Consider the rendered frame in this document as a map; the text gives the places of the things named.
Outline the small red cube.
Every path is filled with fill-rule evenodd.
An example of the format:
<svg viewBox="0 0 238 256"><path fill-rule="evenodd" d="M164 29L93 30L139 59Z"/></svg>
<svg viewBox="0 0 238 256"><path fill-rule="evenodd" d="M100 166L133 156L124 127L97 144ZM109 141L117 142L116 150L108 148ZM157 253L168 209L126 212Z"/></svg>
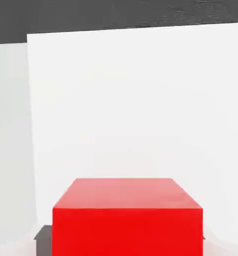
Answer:
<svg viewBox="0 0 238 256"><path fill-rule="evenodd" d="M77 178L52 209L52 256L203 256L203 208L171 178Z"/></svg>

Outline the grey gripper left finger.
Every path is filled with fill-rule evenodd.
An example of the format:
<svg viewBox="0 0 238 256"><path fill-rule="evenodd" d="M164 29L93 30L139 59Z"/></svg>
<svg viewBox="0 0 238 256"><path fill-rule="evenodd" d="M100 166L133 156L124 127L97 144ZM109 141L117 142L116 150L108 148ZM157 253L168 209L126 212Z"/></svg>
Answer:
<svg viewBox="0 0 238 256"><path fill-rule="evenodd" d="M22 256L52 256L52 225L42 226L22 250Z"/></svg>

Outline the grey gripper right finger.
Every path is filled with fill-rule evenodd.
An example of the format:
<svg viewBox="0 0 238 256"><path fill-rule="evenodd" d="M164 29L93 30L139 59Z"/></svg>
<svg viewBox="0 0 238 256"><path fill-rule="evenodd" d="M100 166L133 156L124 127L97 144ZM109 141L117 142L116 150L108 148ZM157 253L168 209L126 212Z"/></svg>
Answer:
<svg viewBox="0 0 238 256"><path fill-rule="evenodd" d="M232 256L226 243L214 236L204 236L203 256Z"/></svg>

